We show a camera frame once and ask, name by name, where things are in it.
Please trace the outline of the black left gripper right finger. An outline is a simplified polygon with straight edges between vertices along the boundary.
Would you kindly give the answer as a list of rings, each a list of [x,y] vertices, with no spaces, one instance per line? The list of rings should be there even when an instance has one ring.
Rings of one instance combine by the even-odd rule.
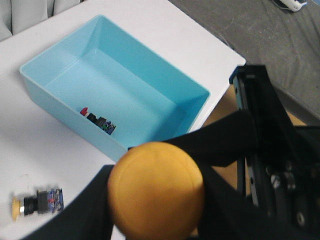
[[[213,167],[226,167],[259,149],[254,119],[236,111],[194,132],[166,140],[189,154],[200,169],[205,207],[198,224],[203,240],[318,240],[268,216],[233,189]]]

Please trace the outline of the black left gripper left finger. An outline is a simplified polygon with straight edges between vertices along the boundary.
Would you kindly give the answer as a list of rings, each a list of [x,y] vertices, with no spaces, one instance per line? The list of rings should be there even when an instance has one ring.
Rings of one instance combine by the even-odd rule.
[[[112,168],[104,165],[62,212],[24,239],[110,240],[114,224],[107,201],[107,181]]]

